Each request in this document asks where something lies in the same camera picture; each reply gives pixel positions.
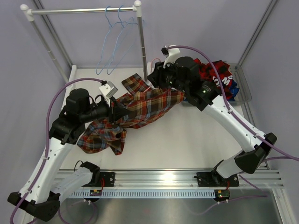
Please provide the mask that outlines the brown plaid shirt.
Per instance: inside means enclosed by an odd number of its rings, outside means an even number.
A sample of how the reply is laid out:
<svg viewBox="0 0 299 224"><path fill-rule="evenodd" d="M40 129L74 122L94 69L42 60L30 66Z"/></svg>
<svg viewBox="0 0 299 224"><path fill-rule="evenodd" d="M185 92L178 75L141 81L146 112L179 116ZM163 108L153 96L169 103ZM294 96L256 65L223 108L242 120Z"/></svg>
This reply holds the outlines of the brown plaid shirt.
<svg viewBox="0 0 299 224"><path fill-rule="evenodd" d="M122 154L127 128L138 129L157 121L184 99L184 94L177 90L150 88L138 74L121 83L128 92L119 97L117 102L130 114L114 124L107 119L90 123L77 142L83 152L94 154L109 147L115 155Z"/></svg>

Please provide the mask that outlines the red black checked shirt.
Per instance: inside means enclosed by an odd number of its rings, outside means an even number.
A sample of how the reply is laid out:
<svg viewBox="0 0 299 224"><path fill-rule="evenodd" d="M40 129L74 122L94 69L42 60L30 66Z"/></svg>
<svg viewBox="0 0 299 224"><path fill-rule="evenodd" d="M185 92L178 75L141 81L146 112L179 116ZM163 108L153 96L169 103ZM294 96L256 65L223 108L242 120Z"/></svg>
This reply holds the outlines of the red black checked shirt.
<svg viewBox="0 0 299 224"><path fill-rule="evenodd" d="M201 80L214 82L217 88L221 90L218 76L212 65L210 63L204 64L198 58L195 58L194 62L199 65L199 75ZM230 66L222 60L214 61L213 65L218 72L226 99L228 101L235 101L235 97L239 92L239 88L237 86L237 83L233 80L232 73L229 71Z"/></svg>

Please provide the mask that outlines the light blue hanger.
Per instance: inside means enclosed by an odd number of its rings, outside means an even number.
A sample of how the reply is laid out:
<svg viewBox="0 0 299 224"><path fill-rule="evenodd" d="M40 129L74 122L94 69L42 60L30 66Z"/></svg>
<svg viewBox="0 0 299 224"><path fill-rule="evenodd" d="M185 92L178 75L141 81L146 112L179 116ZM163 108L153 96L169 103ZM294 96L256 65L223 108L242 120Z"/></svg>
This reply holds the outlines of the light blue hanger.
<svg viewBox="0 0 299 224"><path fill-rule="evenodd" d="M123 56L121 57L121 59L119 60L119 62L112 68L111 64L114 62L115 60L115 56L117 53L117 50L119 49L119 47L122 45L122 43L124 42L124 40L126 39L127 35L130 34L130 31L132 30L134 25L139 25L139 22L134 22L134 18L131 17L129 18L128 21L123 21L120 17L120 11L121 9L124 7L124 5L120 5L118 12L117 12L117 16L118 19L120 21L120 25L121 25L121 31L116 39L116 43L114 46L114 50L112 53L112 56L110 57L110 59L108 60L109 64L107 66L107 74L111 75L112 72L117 68L117 66L119 65L119 63L122 61L122 59L125 57L125 55L130 51L130 49L133 47L133 45L136 42L136 39L134 39L133 43L129 46L129 48L127 49L127 51L123 54Z"/></svg>

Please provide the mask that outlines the blue plaid shirt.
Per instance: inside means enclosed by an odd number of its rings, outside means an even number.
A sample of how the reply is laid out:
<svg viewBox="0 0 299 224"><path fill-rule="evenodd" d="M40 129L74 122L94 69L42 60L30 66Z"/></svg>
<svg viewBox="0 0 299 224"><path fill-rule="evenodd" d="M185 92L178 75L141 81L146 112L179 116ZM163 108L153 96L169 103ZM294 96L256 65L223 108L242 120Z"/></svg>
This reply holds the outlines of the blue plaid shirt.
<svg viewBox="0 0 299 224"><path fill-rule="evenodd" d="M222 80L221 84L218 79L209 81L191 82L185 89L185 97L191 96L196 99L209 99L210 101L216 96L225 96L227 101L235 101L235 97L239 92L237 83L233 79Z"/></svg>

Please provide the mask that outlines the pink wire hanger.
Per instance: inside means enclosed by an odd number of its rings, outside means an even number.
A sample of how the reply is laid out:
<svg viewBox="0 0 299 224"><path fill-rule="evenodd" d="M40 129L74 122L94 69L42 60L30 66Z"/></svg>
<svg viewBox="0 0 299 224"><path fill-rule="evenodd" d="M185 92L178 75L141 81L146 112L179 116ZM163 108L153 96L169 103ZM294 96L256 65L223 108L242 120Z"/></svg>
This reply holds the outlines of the pink wire hanger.
<svg viewBox="0 0 299 224"><path fill-rule="evenodd" d="M155 63L156 62L161 62L161 59L156 57L154 59L151 60L151 62L148 62L147 63L147 72L148 72L148 75L150 75L153 71L154 71L154 67L155 67ZM151 90L153 89L153 84L151 83L151 81L146 81L145 82L146 85L148 86L143 92L146 92L148 90Z"/></svg>

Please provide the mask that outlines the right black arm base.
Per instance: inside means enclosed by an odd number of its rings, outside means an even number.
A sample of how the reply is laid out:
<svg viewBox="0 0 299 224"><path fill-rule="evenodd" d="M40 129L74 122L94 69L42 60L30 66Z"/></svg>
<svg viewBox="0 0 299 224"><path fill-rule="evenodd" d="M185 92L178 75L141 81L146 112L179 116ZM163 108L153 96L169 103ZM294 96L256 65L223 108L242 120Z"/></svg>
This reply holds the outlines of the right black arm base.
<svg viewBox="0 0 299 224"><path fill-rule="evenodd" d="M218 173L209 172L197 172L194 178L197 180L199 187L239 187L239 180L237 174L230 176L229 178L223 178Z"/></svg>

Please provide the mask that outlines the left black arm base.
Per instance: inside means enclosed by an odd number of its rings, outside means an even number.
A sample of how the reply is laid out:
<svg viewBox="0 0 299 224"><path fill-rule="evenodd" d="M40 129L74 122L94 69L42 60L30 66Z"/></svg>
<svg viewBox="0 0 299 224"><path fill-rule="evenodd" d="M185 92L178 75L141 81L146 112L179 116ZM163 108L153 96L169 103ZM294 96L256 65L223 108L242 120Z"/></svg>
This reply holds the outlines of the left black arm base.
<svg viewBox="0 0 299 224"><path fill-rule="evenodd" d="M115 182L115 172L99 172L92 175L92 179L83 187L113 187Z"/></svg>

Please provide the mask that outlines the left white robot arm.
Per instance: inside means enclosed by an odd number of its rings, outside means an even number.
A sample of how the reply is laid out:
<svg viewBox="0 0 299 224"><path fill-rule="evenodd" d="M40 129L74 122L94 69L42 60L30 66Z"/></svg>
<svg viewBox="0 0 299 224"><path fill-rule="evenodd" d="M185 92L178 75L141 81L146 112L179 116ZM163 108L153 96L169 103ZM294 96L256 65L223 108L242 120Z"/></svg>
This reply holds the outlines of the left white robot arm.
<svg viewBox="0 0 299 224"><path fill-rule="evenodd" d="M8 202L42 221L50 221L61 203L82 186L103 183L100 168L90 162L80 167L60 183L55 176L68 153L85 131L85 124L108 119L115 122L128 114L114 98L116 87L105 84L99 88L100 102L90 103L88 90L79 88L70 92L65 106L48 131L46 148L31 177L18 192L12 192Z"/></svg>

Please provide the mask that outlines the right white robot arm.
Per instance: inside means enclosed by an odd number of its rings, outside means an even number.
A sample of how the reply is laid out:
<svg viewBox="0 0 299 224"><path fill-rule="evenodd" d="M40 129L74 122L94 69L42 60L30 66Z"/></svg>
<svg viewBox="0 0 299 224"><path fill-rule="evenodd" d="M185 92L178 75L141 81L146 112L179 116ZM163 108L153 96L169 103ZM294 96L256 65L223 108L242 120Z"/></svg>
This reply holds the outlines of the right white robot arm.
<svg viewBox="0 0 299 224"><path fill-rule="evenodd" d="M175 63L157 62L148 80L156 88L174 88L182 92L187 101L214 118L239 143L241 151L221 160L208 175L206 183L225 185L230 177L240 172L253 174L271 151L277 137L260 130L251 133L252 125L231 105L214 82L204 81L199 74L199 64L191 57L178 58Z"/></svg>

